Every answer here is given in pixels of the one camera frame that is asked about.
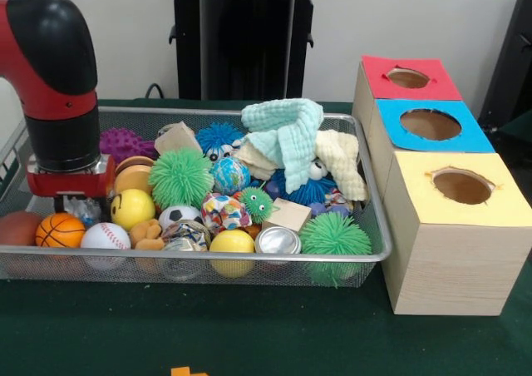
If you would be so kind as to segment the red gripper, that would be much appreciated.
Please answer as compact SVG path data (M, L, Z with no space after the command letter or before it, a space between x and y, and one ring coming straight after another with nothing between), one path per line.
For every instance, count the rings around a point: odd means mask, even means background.
M111 192L115 179L114 163L96 163L94 167L77 172L51 173L36 163L28 163L27 183L30 191L40 197L54 197L55 213L65 213L68 195L99 198L101 222L111 222Z

